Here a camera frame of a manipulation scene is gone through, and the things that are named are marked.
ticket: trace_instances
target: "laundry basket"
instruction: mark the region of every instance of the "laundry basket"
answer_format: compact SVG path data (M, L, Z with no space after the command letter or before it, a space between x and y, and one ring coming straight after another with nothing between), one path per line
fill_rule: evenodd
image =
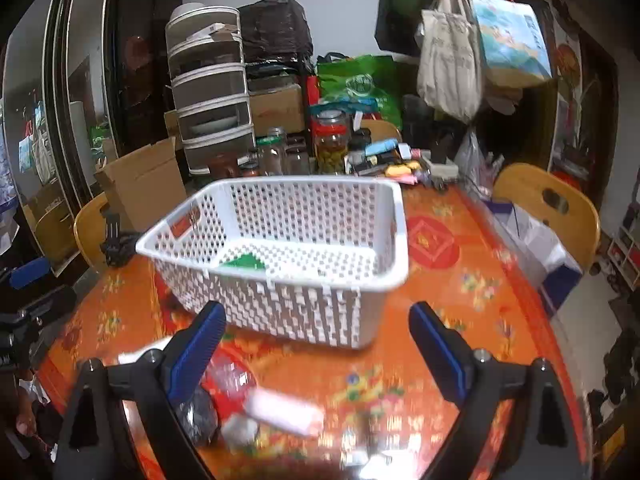
M372 341L385 293L408 273L400 187L380 178L220 180L136 251L188 310L217 300L236 326L349 348ZM228 264L248 254L254 268Z

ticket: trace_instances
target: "green bag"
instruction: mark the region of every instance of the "green bag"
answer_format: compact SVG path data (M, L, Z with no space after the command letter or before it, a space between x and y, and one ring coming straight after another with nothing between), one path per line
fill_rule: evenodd
M359 56L318 63L320 95L325 101L373 98L385 121L402 126L396 64L391 56Z

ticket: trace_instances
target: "orange tablecloth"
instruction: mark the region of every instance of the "orange tablecloth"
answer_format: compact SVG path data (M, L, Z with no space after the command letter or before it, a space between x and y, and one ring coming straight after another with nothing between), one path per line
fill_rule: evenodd
M407 315L425 300L472 348L529 364L548 358L568 397L586 456L583 422L554 334L537 292L484 220L458 189L446 194L415 187L403 193L410 269L389 293L378 336L361 351L313 346L228 327L221 346L252 371L258 384L323 406L324 432L293 437L261 426L255 444L228 452L222 444L200 450L217 478L335 478L357 449L393 450L397 478L419 478L450 430L458 410L442 399L409 334ZM54 343L38 376L60 410L79 362L97 356L114 363L189 322L149 260L133 258L110 269L79 306ZM475 478L487 478L509 420L504 402L494 420ZM150 478L162 478L139 423L132 425Z

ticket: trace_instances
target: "bag logo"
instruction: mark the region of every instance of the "bag logo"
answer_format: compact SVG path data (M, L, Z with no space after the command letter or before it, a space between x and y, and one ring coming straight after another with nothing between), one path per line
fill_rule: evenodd
M345 86L350 97L366 97L374 89L373 77L371 74L358 74L347 78Z

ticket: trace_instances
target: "canvas tote bag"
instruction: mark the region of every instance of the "canvas tote bag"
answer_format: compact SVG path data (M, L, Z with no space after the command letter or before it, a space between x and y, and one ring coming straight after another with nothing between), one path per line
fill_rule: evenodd
M417 91L431 107L469 123L482 101L478 24L467 0L438 0L422 11Z

